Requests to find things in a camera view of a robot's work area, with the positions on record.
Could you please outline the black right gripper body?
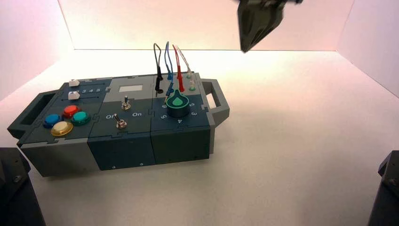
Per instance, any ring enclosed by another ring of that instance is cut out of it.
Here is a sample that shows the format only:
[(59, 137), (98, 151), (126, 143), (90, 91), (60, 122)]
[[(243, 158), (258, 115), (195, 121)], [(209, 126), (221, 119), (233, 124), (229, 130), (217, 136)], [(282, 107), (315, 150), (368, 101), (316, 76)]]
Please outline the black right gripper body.
[(261, 7), (268, 7), (271, 5), (285, 5), (286, 3), (301, 4), (303, 0), (238, 0), (239, 3), (247, 5), (260, 5)]

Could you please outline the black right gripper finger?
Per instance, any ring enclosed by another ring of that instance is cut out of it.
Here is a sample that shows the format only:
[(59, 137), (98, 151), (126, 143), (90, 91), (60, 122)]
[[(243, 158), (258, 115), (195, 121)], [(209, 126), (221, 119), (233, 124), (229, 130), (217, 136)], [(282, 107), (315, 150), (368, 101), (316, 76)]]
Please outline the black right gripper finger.
[(260, 5), (238, 6), (240, 49), (244, 53), (251, 50), (260, 41), (262, 31), (259, 26), (259, 12), (261, 12)]
[(283, 10), (278, 6), (251, 9), (251, 22), (247, 35), (247, 51), (251, 50), (275, 28), (277, 28), (283, 18)]

